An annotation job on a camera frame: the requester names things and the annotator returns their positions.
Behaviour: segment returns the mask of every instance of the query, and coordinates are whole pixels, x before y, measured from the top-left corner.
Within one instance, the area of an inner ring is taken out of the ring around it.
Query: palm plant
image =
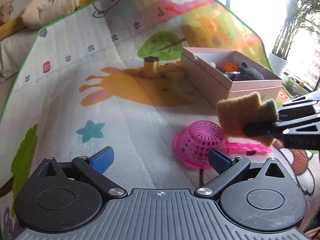
[[[320,0],[288,0],[287,16],[274,44],[272,54],[287,60],[293,38],[306,29],[320,38]]]

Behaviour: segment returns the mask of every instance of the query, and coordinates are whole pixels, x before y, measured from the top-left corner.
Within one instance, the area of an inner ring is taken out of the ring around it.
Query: pink box
[[[219,70],[210,65],[214,62],[222,68],[227,62],[258,70],[265,80],[232,82]],[[219,100],[237,98],[257,91],[262,100],[276,99],[281,89],[282,79],[242,53],[229,49],[183,48],[180,66],[185,76],[215,107]]]

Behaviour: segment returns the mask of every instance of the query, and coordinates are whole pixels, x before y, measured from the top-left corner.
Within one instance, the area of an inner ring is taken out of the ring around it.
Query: pink plastic basket
[[[173,151],[187,164],[211,169],[208,161],[210,148],[220,149],[223,145],[222,129],[210,121],[197,121],[181,130],[173,140]]]
[[[212,168],[208,160],[210,148],[219,149],[226,154],[233,151],[257,151],[260,154],[272,151],[271,147],[262,144],[230,143],[220,126],[205,120],[192,123],[173,139],[174,153],[185,163],[200,169]]]

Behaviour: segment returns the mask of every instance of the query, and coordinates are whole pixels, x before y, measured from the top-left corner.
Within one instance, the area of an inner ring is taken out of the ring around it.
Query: pink handle
[[[225,142],[225,147],[229,153],[231,149],[238,151],[256,151],[257,153],[265,154],[272,152],[272,147],[266,147],[263,144],[252,144],[252,143],[230,143]]]

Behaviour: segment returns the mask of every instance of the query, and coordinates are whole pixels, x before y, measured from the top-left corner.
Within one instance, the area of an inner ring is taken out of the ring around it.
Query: play mat
[[[202,176],[204,183],[217,176],[172,152],[179,130],[197,120],[217,123],[209,102],[186,79],[142,82],[125,70],[148,56],[175,62],[183,46],[235,49],[269,68],[260,38],[216,0],[98,0],[39,31],[0,123],[4,240],[19,232],[12,202],[46,156],[68,162],[111,146],[114,161],[105,175],[129,192],[194,190]],[[282,90],[277,104],[289,99]],[[307,199],[304,229],[320,203],[317,152],[277,141],[270,154],[246,156],[281,160]]]

